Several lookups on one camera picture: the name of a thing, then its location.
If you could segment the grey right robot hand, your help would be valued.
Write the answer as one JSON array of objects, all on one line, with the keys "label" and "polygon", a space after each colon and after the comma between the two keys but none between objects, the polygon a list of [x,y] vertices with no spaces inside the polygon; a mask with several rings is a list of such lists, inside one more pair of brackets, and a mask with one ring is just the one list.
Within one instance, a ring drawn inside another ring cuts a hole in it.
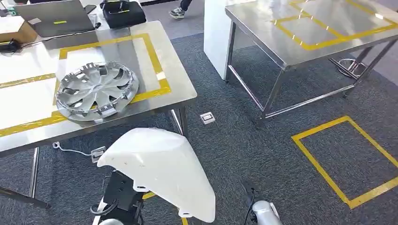
[{"label": "grey right robot hand", "polygon": [[243,187],[246,194],[246,205],[250,206],[259,200],[259,194],[257,192],[257,187],[250,180],[242,181]]}]

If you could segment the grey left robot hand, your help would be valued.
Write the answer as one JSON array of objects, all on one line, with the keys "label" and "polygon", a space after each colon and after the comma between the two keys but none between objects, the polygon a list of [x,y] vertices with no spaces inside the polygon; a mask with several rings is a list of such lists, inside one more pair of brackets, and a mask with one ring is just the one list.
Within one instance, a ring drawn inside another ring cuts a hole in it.
[{"label": "grey left robot hand", "polygon": [[100,222],[107,225],[142,225],[144,223],[142,208],[143,192],[133,188],[133,180],[121,173],[113,171],[105,190],[103,202],[107,205],[106,215]]}]

